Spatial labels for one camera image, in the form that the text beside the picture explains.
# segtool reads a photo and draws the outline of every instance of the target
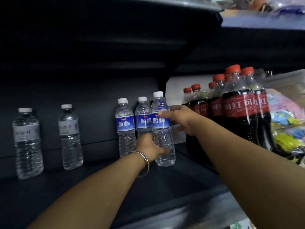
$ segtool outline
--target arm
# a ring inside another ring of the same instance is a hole
[[[220,177],[259,229],[303,228],[305,170],[185,106],[160,112],[198,139]]]
[[[135,150],[149,161],[169,152],[157,147],[152,135],[137,140]],[[87,177],[52,203],[28,229],[107,229],[146,162],[138,153],[130,153]]]

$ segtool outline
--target silver bangle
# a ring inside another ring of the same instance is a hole
[[[144,158],[144,160],[147,162],[147,171],[146,171],[146,172],[143,172],[143,170],[145,169],[145,168],[144,168],[144,169],[140,172],[140,174],[138,175],[138,178],[143,178],[143,177],[145,177],[145,176],[148,174],[148,172],[149,172],[149,160],[148,160],[147,156],[146,156],[145,154],[143,154],[142,152],[132,150],[132,151],[130,151],[129,153],[132,153],[132,152],[141,154],[142,157]]]

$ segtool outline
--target plastic bottle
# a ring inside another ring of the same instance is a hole
[[[184,92],[184,98],[182,100],[182,105],[185,105],[185,106],[189,107],[189,103],[193,98],[192,89],[191,88],[184,88],[183,92]]]
[[[269,151],[279,153],[272,139],[271,115],[266,90],[254,79],[253,67],[242,69],[241,74],[245,78],[247,85],[254,91],[258,120],[257,135],[260,145]]]
[[[190,108],[198,114],[208,117],[209,109],[207,98],[201,97],[200,84],[192,85],[193,99],[190,102]]]
[[[259,145],[257,115],[253,90],[240,76],[240,66],[226,68],[227,82],[222,92],[226,127],[236,135]]]
[[[167,167],[175,164],[175,146],[171,132],[170,120],[161,118],[158,115],[158,111],[169,110],[169,107],[165,102],[163,92],[154,92],[153,99],[154,101],[150,109],[152,117],[153,141],[157,146],[170,148],[170,153],[158,157],[156,159],[156,163],[158,166]]]
[[[63,168],[71,170],[80,167],[84,162],[78,117],[72,111],[72,104],[63,104],[61,108],[63,113],[58,117],[58,127],[63,154]]]
[[[153,133],[153,123],[150,115],[150,107],[147,104],[147,98],[145,96],[141,96],[138,98],[138,101],[139,105],[135,110],[135,122],[139,138],[141,135],[147,132]]]
[[[39,121],[32,108],[19,108],[20,115],[13,121],[14,141],[17,151],[16,170],[19,179],[27,179],[43,172]]]
[[[224,88],[224,74],[218,74],[213,76],[213,81],[215,83],[214,90],[210,93],[208,103],[209,103],[209,118],[224,126],[224,111],[222,108],[222,91]]]
[[[121,98],[117,100],[119,106],[115,112],[116,129],[119,135],[120,157],[132,151],[136,144],[134,114],[128,106],[128,100]]]

